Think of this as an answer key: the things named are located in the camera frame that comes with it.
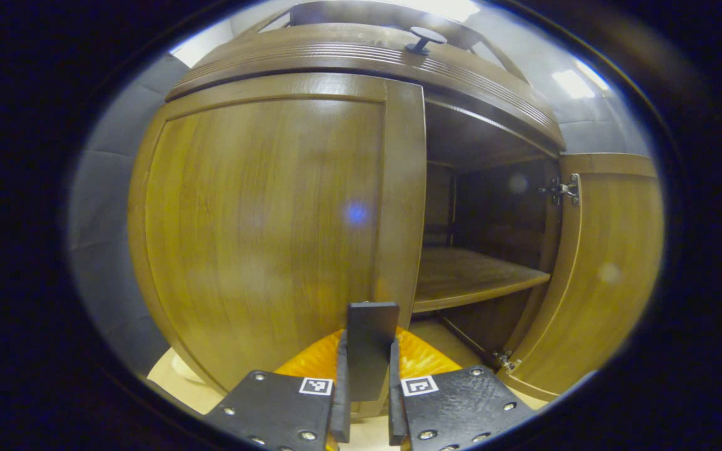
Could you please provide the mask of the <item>wooden cabinet shelf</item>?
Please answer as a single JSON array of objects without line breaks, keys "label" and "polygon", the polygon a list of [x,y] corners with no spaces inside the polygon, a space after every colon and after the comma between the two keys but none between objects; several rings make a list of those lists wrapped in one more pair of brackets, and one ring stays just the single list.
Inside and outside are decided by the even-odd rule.
[{"label": "wooden cabinet shelf", "polygon": [[458,247],[421,252],[413,314],[496,299],[549,282],[548,273]]}]

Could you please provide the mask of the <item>wooden double-door shoe cabinet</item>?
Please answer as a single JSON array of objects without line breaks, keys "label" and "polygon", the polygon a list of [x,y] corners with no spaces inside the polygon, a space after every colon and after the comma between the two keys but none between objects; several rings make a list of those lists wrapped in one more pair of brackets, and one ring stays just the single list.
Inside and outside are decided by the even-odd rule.
[{"label": "wooden double-door shoe cabinet", "polygon": [[[443,34],[430,55],[404,48],[418,40],[413,26]],[[267,18],[213,49],[169,92],[175,100],[210,86],[289,73],[372,75],[423,86],[427,178],[432,171],[473,172],[498,163],[556,162],[565,150],[558,121],[524,74],[486,38],[459,23],[383,2],[301,3]],[[452,243],[455,194],[439,200],[426,234]]]}]

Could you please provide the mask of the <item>black door handle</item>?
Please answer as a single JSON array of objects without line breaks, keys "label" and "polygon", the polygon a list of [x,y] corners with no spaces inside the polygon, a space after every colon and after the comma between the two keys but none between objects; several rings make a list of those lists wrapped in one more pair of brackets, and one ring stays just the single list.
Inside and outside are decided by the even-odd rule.
[{"label": "black door handle", "polygon": [[348,389],[352,402],[379,399],[390,366],[399,306],[395,303],[352,303],[347,310]]}]

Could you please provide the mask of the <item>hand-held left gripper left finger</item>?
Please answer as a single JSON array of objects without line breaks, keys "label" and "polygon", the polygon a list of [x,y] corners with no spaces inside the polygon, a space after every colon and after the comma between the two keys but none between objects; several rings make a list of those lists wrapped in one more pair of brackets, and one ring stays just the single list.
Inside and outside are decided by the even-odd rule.
[{"label": "hand-held left gripper left finger", "polygon": [[265,451],[341,451],[352,432],[346,331],[275,371],[252,370],[204,420]]}]

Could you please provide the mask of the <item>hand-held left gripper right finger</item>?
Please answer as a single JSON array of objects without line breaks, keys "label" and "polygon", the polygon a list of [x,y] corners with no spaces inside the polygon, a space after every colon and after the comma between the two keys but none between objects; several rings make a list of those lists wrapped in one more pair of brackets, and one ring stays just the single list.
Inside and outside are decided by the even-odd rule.
[{"label": "hand-held left gripper right finger", "polygon": [[462,368],[412,332],[395,332],[389,380],[392,447],[468,451],[533,415],[487,366]]}]

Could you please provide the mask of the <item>black backdrop cloth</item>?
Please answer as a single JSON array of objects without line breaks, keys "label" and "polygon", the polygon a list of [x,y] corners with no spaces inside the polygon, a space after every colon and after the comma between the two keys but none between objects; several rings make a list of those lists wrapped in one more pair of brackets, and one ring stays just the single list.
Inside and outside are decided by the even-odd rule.
[{"label": "black backdrop cloth", "polygon": [[[570,153],[650,157],[650,136],[621,91],[569,54],[518,59],[549,101]],[[188,66],[158,58],[118,92],[84,146],[72,183],[68,254],[83,302],[106,342],[138,377],[169,350],[135,280],[128,249],[128,188],[140,141],[162,97]]]}]

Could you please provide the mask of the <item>wooden cabinet door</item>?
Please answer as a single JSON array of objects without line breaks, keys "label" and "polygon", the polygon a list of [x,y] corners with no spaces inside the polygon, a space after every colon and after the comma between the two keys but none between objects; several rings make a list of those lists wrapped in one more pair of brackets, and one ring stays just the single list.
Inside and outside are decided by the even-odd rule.
[{"label": "wooden cabinet door", "polygon": [[562,202],[545,299],[499,378],[552,402],[621,348],[650,300],[664,255],[664,200],[653,161],[625,153],[562,156],[578,199]]},{"label": "wooden cabinet door", "polygon": [[218,394],[344,328],[412,319],[425,94],[347,73],[266,75],[169,100],[132,171],[128,245],[152,319]]}]

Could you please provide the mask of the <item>black round drawer knob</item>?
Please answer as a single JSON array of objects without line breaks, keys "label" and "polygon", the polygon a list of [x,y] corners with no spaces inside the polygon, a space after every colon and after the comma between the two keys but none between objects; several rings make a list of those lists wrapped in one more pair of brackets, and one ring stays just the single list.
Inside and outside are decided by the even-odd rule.
[{"label": "black round drawer knob", "polygon": [[447,38],[443,34],[439,34],[432,29],[420,28],[419,26],[413,26],[409,29],[410,34],[418,37],[418,40],[413,43],[407,43],[404,48],[406,51],[412,54],[418,55],[430,55],[431,51],[427,48],[429,43],[443,45],[447,43]]}]

